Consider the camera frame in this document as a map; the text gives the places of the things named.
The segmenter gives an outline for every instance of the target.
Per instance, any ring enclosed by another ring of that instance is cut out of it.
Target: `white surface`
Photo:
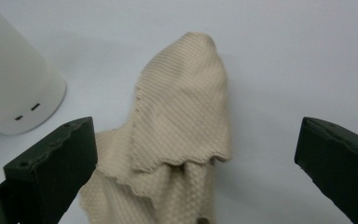
[[[350,223],[294,164],[303,117],[358,133],[358,1],[0,0],[0,12],[67,80],[62,106],[0,134],[2,167],[60,124],[122,124],[145,64],[187,31],[215,41],[229,75],[234,159],[218,164],[219,223]],[[88,223],[74,202],[61,223]]]

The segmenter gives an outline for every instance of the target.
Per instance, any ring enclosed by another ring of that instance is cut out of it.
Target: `white bottle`
[[[23,133],[46,120],[65,95],[65,80],[0,15],[0,133]]]

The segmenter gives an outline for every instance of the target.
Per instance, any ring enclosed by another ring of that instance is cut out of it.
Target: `white background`
[[[294,163],[303,117],[358,133],[358,1],[0,0],[0,12],[67,80],[44,124],[0,134],[2,167],[72,119],[119,127],[147,62],[209,34],[229,76],[233,160],[217,165],[219,223],[351,223]],[[88,223],[74,201],[60,223]]]

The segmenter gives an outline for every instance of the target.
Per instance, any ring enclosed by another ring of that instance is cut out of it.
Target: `towel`
[[[126,123],[96,134],[80,190],[91,224],[215,223],[214,163],[231,157],[227,74],[213,40],[187,33],[157,54]]]

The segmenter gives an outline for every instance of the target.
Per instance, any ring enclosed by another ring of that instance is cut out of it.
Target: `fabric fold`
[[[97,169],[80,191],[90,223],[214,223],[213,160],[231,151],[227,75],[212,39],[187,33],[156,55],[127,122],[96,140]]]

